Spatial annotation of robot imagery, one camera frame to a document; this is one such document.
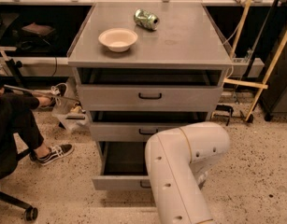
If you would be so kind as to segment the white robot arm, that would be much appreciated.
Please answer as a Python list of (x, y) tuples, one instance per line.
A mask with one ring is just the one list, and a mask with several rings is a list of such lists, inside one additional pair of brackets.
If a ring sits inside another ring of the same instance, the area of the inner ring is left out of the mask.
[(200, 190), (230, 147), (227, 131), (200, 122), (154, 134), (145, 161), (161, 224), (216, 224)]

